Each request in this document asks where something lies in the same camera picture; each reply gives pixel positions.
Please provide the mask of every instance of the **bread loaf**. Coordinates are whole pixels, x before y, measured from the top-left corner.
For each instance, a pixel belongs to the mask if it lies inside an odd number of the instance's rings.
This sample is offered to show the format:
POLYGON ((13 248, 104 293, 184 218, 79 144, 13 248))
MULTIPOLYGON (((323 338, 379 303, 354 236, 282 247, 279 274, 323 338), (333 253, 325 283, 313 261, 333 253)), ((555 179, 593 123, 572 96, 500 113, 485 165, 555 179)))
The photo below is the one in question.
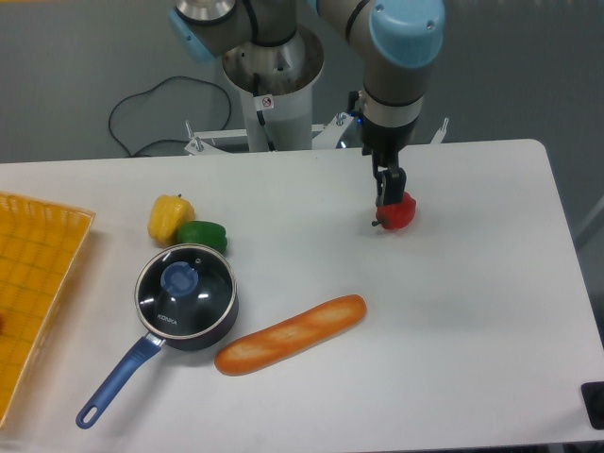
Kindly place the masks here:
POLYGON ((227 345, 214 364, 225 375, 252 373, 333 338, 355 326, 366 312, 364 300, 355 294, 329 300, 227 345))

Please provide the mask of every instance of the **blue handle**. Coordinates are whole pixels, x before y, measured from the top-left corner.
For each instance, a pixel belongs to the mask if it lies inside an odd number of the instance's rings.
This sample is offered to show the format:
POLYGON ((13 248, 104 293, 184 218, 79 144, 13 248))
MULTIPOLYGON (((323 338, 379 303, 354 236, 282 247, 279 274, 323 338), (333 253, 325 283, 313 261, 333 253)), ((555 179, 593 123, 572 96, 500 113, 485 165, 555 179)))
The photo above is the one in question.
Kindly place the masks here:
POLYGON ((144 337, 136 342, 79 412, 75 418, 75 423, 82 429, 88 429, 94 425, 134 372, 160 350, 161 346, 150 342, 144 337))

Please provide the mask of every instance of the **saucepan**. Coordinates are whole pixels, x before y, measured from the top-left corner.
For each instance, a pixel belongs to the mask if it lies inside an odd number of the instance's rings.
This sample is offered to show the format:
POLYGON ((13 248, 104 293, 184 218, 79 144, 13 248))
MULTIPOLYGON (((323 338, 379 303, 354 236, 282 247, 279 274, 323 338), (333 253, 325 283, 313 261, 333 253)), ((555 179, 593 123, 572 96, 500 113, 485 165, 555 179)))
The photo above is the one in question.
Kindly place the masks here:
POLYGON ((231 330, 239 301, 225 258, 198 244, 167 248, 141 271, 135 306, 148 333, 126 353, 75 419, 90 428, 134 372, 164 343, 186 351, 209 347, 231 330))

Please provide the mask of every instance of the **yellow basket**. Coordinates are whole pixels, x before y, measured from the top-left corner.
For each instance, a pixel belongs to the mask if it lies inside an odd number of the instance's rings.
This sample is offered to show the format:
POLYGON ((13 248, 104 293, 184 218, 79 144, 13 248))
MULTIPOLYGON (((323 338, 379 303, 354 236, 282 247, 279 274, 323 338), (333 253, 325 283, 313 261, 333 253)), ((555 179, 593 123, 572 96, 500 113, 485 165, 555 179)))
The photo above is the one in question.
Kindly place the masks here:
POLYGON ((0 192, 0 428, 93 219, 0 192))

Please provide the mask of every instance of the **white table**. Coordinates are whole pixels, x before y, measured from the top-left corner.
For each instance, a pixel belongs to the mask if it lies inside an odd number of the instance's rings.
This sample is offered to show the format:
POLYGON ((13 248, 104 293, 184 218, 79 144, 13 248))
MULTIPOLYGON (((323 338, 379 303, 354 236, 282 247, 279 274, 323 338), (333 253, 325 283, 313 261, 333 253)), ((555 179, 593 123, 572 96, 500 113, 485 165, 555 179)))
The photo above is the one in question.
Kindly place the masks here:
POLYGON ((602 438, 579 387, 602 347, 543 147, 410 146, 411 226, 371 226, 359 150, 0 165, 0 190, 97 212, 0 448, 344 452, 602 438), (133 289, 161 193, 226 226, 241 311, 226 341, 360 294, 344 335, 245 377, 164 347, 90 430, 75 417, 145 333, 133 289))

